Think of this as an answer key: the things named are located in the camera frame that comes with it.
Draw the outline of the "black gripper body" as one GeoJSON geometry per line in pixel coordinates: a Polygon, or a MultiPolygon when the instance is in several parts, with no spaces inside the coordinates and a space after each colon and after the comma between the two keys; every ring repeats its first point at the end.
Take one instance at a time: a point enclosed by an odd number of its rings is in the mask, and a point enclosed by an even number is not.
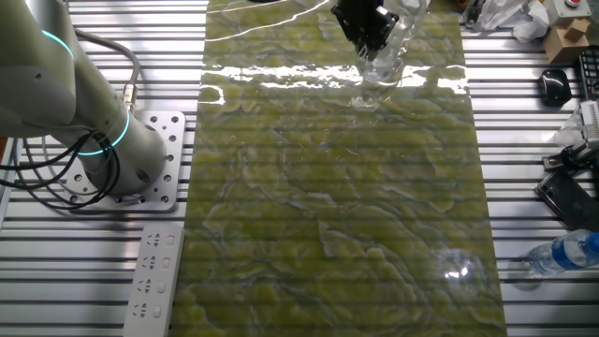
{"type": "Polygon", "coordinates": [[[400,18],[383,0],[338,0],[330,12],[356,47],[385,47],[400,18]]]}

